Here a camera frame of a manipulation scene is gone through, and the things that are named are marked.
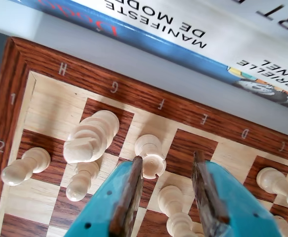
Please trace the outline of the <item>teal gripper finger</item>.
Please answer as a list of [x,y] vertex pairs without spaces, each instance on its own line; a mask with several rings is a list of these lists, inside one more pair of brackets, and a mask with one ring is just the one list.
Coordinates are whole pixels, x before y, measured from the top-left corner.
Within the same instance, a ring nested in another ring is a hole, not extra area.
[[66,232],[67,237],[130,237],[143,190],[143,159],[121,162]]
[[192,184],[206,237],[279,237],[273,215],[227,169],[194,152]]

